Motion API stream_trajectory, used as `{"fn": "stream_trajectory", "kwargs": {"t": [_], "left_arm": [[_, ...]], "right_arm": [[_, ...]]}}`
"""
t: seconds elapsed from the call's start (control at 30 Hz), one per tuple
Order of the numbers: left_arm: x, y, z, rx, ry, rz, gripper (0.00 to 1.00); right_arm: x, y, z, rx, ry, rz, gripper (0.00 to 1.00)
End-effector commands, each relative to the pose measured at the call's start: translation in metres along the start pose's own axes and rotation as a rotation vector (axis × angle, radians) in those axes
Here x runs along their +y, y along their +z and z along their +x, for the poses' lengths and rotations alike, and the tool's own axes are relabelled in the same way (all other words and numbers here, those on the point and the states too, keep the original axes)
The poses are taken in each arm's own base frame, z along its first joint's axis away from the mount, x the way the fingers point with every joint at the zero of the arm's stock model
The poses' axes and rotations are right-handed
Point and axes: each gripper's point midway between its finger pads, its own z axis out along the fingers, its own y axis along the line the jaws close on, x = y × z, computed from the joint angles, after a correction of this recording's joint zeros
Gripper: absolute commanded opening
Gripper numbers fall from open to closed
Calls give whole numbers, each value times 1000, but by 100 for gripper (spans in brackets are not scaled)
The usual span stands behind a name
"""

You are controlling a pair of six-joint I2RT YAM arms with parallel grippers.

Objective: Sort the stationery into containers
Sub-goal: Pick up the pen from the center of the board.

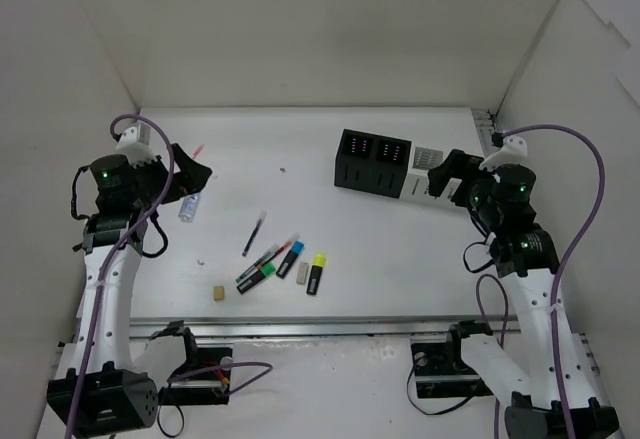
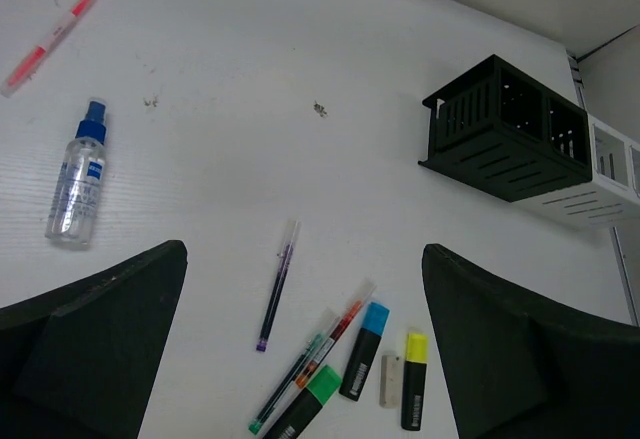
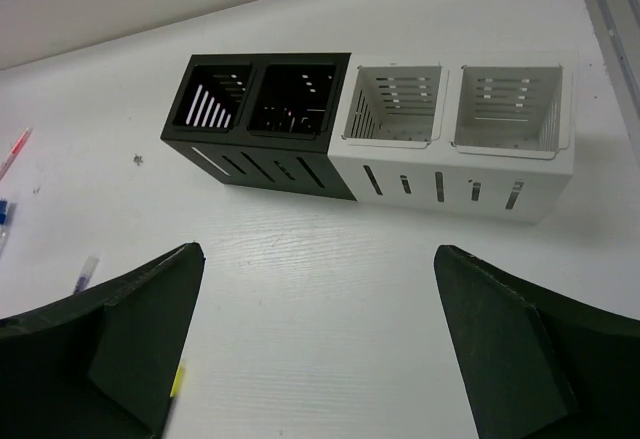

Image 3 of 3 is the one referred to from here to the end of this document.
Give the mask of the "yellow highlighter marker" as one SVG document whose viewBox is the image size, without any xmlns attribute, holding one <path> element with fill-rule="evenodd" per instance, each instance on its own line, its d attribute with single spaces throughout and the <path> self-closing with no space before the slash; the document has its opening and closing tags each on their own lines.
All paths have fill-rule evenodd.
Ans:
<svg viewBox="0 0 640 439">
<path fill-rule="evenodd" d="M 186 368 L 185 368 L 185 364 L 183 361 L 181 361 L 177 367 L 175 376 L 174 376 L 174 380 L 172 383 L 172 387 L 171 387 L 171 391 L 170 391 L 170 398 L 174 399 L 179 392 L 181 391 L 182 385 L 183 385 L 183 381 L 184 381 L 184 376 L 185 376 L 185 372 L 186 372 Z"/>
</svg>

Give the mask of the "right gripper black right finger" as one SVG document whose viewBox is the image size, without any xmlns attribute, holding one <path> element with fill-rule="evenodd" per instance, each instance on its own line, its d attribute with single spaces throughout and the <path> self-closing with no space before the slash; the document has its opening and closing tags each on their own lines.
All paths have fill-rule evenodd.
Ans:
<svg viewBox="0 0 640 439">
<path fill-rule="evenodd" d="M 479 437 L 638 437 L 638 320 L 453 245 L 434 272 Z"/>
</svg>

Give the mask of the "red gel pen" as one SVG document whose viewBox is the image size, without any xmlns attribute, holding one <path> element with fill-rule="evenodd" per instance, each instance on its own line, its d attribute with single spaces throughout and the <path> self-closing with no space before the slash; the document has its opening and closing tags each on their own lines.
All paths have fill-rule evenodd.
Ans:
<svg viewBox="0 0 640 439">
<path fill-rule="evenodd" d="M 0 180 L 3 180 L 3 178 L 6 176 L 7 172 L 9 171 L 9 169 L 11 168 L 11 166 L 13 165 L 15 160 L 17 159 L 18 155 L 20 154 L 20 152 L 24 148 L 25 144 L 28 142 L 28 140 L 29 140 L 29 138 L 30 138 L 30 136 L 32 134 L 32 131 L 33 131 L 33 129 L 31 127 L 26 128 L 25 131 L 17 139 L 15 144 L 12 146 L 7 158 L 1 164 Z"/>
</svg>

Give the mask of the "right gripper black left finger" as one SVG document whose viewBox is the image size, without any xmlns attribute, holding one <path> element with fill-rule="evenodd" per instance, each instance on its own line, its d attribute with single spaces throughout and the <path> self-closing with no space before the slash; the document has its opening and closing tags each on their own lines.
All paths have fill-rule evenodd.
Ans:
<svg viewBox="0 0 640 439">
<path fill-rule="evenodd" d="M 2 437 L 161 437 L 204 266 L 186 243 L 2 319 Z"/>
</svg>

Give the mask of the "small blue-capped spray bottle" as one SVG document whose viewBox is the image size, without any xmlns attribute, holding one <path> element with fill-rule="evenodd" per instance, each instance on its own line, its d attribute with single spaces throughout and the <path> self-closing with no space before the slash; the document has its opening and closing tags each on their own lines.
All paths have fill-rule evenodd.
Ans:
<svg viewBox="0 0 640 439">
<path fill-rule="evenodd" d="M 6 198 L 0 200 L 0 255 L 3 255 L 6 248 L 16 209 L 17 204 L 15 202 L 11 202 Z"/>
</svg>

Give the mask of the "purple gel pen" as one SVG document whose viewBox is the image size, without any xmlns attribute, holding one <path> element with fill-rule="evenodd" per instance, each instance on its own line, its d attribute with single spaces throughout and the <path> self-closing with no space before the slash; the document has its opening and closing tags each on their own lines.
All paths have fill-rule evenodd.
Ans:
<svg viewBox="0 0 640 439">
<path fill-rule="evenodd" d="M 79 294 L 83 292 L 89 285 L 90 280 L 99 264 L 99 258 L 95 256 L 89 256 L 80 271 L 79 277 L 76 280 L 72 294 Z"/>
</svg>

